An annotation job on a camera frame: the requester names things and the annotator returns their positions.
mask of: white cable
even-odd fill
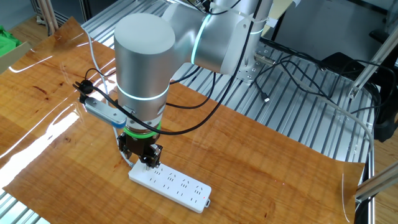
[[[85,30],[85,29],[83,29],[83,30],[86,32],[87,37],[88,37],[88,43],[89,43],[89,45],[90,45],[90,51],[91,51],[91,58],[93,59],[94,66],[95,66],[95,68],[96,68],[98,71],[101,71],[101,69],[99,68],[99,66],[98,66],[98,64],[97,64],[97,61],[95,60],[94,50],[93,50],[93,44],[91,43],[91,37],[90,37],[90,35],[88,34],[87,30]],[[105,93],[108,95],[109,93],[108,93],[108,87],[106,86],[105,77],[102,76],[101,74],[100,74],[99,76],[101,77],[102,82],[104,83]],[[113,128],[114,136],[115,136],[115,138],[116,138],[116,144],[119,146],[119,142],[118,142],[118,136],[119,136],[119,135],[118,135],[118,132],[116,131],[116,128],[115,128],[115,127],[112,127],[112,128]],[[134,166],[134,163],[132,163],[130,160],[128,160],[128,159],[126,158],[126,156],[123,154],[123,152],[120,151],[120,155],[122,155],[123,159],[129,164],[130,167],[133,167],[133,166]]]
[[[281,70],[286,70],[285,67],[283,67],[282,65],[278,65],[278,67],[280,67],[279,69]],[[308,90],[308,91],[312,91],[312,92],[316,92],[313,88],[307,86],[304,82],[301,82],[301,80],[299,80],[298,78],[294,77],[292,75],[292,78],[304,89]],[[373,145],[374,145],[374,139],[373,139],[373,135],[372,132],[370,132],[369,128],[360,120],[358,119],[356,116],[352,115],[350,112],[344,110],[343,108],[340,108],[339,106],[335,105],[334,103],[332,103],[331,101],[329,101],[328,99],[326,99],[323,96],[319,96],[319,95],[315,95],[317,98],[321,99],[322,101],[324,101],[327,105],[333,107],[334,109],[342,112],[344,115],[346,115],[347,117],[353,119],[355,122],[357,122],[364,130],[365,133],[368,135],[369,137],[369,150],[368,153],[372,151],[373,149]]]

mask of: wooden board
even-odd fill
[[[113,50],[93,45],[103,71],[114,68]],[[209,208],[197,214],[135,184],[111,127],[71,87],[91,67],[71,19],[0,75],[0,186],[49,222],[353,222],[363,164],[334,161],[224,106],[200,129],[158,141],[164,164],[212,187]],[[172,85],[168,101],[204,98]],[[167,108],[162,128],[193,126],[215,105]]]

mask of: green led ring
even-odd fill
[[[162,124],[162,122],[159,122],[159,125],[157,126],[156,129],[160,130],[161,124]],[[128,130],[128,128],[126,128],[126,127],[124,127],[123,131],[126,134],[128,134],[130,137],[138,138],[138,139],[150,138],[150,137],[154,136],[155,134],[157,134],[154,131],[147,133],[147,134],[136,134],[136,133],[133,133],[132,131]]]

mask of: power strip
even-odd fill
[[[210,204],[210,186],[163,164],[147,170],[146,164],[138,160],[129,178],[197,213]]]

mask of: metal bracket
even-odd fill
[[[398,44],[398,26],[394,29],[392,34],[387,38],[385,43],[380,47],[377,53],[373,56],[371,62],[380,64],[386,59],[386,57],[391,53],[391,51]],[[356,94],[365,85],[365,83],[372,77],[373,73],[377,70],[377,66],[368,65],[359,75],[359,77],[351,85],[351,90],[348,96],[354,99]]]
[[[265,56],[270,54],[263,46],[258,47],[256,53]],[[241,65],[240,69],[238,70],[238,74],[236,74],[236,78],[246,83],[252,83],[260,73],[263,66],[264,64],[258,61],[251,67],[245,67],[244,65]]]
[[[127,121],[127,116],[116,108],[112,108],[103,102],[88,97],[85,100],[87,112],[114,126],[115,128],[124,128]]]

